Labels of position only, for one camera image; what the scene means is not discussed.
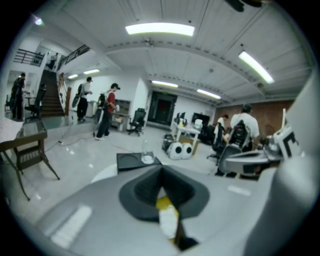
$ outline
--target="glass table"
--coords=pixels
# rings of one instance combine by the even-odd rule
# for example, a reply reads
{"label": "glass table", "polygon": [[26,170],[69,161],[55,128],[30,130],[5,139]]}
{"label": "glass table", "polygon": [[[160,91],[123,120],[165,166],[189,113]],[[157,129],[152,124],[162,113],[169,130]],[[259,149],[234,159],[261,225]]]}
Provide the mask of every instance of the glass table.
{"label": "glass table", "polygon": [[[16,135],[14,140],[5,141],[0,143],[0,152],[4,154],[10,165],[16,172],[20,187],[25,197],[30,200],[27,196],[24,186],[21,181],[20,173],[23,173],[23,170],[38,164],[40,162],[44,162],[48,168],[54,173],[58,180],[60,180],[59,176],[49,164],[48,158],[45,154],[45,142],[44,140],[48,137],[47,130],[43,124],[43,122],[36,121],[31,123],[24,123],[21,130]],[[28,147],[26,149],[18,151],[18,147],[27,145],[33,142],[38,142],[37,145]],[[16,155],[16,166],[7,155],[6,150],[13,149]]]}

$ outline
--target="cap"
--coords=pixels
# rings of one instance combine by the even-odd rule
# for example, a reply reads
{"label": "cap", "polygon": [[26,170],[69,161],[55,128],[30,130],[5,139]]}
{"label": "cap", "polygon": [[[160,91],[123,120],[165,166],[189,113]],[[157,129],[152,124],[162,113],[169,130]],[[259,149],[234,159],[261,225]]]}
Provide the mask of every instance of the cap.
{"label": "cap", "polygon": [[111,89],[113,89],[113,88],[117,88],[118,90],[120,90],[120,87],[117,83],[111,84]]}
{"label": "cap", "polygon": [[251,104],[244,104],[242,107],[243,111],[245,111],[246,113],[250,113],[252,111],[252,106]]}

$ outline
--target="sneaker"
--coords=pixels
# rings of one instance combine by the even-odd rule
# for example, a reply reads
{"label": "sneaker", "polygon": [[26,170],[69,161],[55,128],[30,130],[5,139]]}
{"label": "sneaker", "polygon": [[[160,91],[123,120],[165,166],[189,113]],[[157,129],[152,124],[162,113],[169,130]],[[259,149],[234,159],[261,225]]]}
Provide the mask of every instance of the sneaker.
{"label": "sneaker", "polygon": [[106,138],[105,138],[105,137],[101,137],[101,138],[95,137],[94,139],[95,139],[96,141],[104,141]]}

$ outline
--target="ceiling light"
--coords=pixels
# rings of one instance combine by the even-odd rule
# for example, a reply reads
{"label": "ceiling light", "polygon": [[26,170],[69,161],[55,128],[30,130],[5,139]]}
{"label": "ceiling light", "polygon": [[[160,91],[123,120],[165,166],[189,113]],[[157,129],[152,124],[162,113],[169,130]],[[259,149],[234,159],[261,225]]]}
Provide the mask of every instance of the ceiling light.
{"label": "ceiling light", "polygon": [[68,76],[69,79],[76,78],[76,77],[78,77],[77,74],[73,74],[73,75]]}
{"label": "ceiling light", "polygon": [[219,95],[216,95],[216,94],[214,94],[214,93],[211,93],[211,92],[208,92],[208,91],[205,91],[205,90],[198,89],[198,90],[196,90],[196,91],[197,91],[198,93],[208,95],[208,96],[213,97],[213,98],[218,99],[218,100],[221,99],[221,97],[220,97]]}
{"label": "ceiling light", "polygon": [[42,19],[41,18],[36,18],[36,20],[34,21],[34,23],[38,26],[40,26],[42,24]]}
{"label": "ceiling light", "polygon": [[262,78],[268,83],[272,84],[275,82],[271,75],[246,51],[242,51],[239,54],[239,58],[253,68]]}
{"label": "ceiling light", "polygon": [[193,36],[195,27],[189,25],[175,24],[175,23],[144,23],[125,27],[129,35],[139,33],[174,33],[185,36]]}
{"label": "ceiling light", "polygon": [[83,73],[87,75],[87,74],[97,73],[97,72],[99,72],[99,71],[100,71],[100,70],[96,68],[96,69],[84,71]]}
{"label": "ceiling light", "polygon": [[171,83],[171,82],[162,82],[162,81],[156,81],[156,80],[152,80],[151,82],[155,85],[160,85],[160,86],[171,86],[176,88],[178,87],[177,84]]}

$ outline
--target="wooden wall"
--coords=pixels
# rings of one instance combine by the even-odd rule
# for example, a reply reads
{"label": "wooden wall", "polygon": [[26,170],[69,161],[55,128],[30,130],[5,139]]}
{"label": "wooden wall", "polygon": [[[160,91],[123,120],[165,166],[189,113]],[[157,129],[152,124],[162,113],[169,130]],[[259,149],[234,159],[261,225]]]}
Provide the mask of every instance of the wooden wall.
{"label": "wooden wall", "polygon": [[[261,136],[273,135],[281,128],[283,109],[288,111],[293,102],[293,100],[289,100],[252,104],[252,116],[258,121]],[[235,105],[217,108],[214,124],[217,123],[218,118],[224,114],[228,114],[229,120],[225,123],[225,127],[230,127],[232,116],[241,113],[242,106]]]}

